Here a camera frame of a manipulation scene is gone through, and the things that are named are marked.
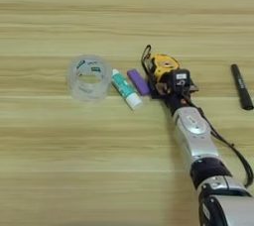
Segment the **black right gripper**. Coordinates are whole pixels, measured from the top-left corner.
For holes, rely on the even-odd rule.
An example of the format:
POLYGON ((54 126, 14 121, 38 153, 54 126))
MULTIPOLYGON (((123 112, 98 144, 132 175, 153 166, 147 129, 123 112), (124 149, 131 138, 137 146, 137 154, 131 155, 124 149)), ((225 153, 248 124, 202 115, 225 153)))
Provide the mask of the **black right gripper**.
POLYGON ((187 88, 180 86, 179 91, 175 91, 166 83, 157 84, 155 76, 157 67, 153 60, 145 58, 142 60, 142 65, 147 74, 148 86, 153 99, 164 101, 172 113, 175 113, 180 108, 191 106, 191 94, 199 91, 197 85, 192 83, 187 88))

